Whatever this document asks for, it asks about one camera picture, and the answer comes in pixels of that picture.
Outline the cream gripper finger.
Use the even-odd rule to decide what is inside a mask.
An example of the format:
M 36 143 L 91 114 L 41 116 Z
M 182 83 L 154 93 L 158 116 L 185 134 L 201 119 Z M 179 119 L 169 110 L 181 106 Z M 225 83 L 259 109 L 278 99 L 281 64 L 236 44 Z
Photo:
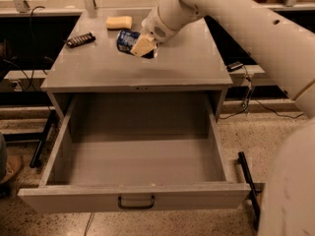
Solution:
M 131 49 L 131 53 L 136 57 L 147 55 L 155 49 L 156 40 L 149 34 L 141 34 Z

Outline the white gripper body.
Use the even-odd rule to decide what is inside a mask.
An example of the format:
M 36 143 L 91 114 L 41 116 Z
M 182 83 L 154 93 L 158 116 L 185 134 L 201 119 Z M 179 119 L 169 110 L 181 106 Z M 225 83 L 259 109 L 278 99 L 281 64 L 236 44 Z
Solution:
M 157 42 L 162 43 L 174 36 L 174 31 L 167 27 L 159 16 L 158 7 L 153 8 L 142 21 L 142 34 L 149 34 Z

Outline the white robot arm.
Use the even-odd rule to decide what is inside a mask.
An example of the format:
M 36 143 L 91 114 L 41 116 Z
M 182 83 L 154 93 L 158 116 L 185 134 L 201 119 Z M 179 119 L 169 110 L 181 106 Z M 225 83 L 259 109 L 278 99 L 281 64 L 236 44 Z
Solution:
M 309 121 L 276 154 L 258 236 L 315 236 L 315 35 L 253 0 L 161 0 L 132 53 L 141 57 L 205 16 L 215 19 Z

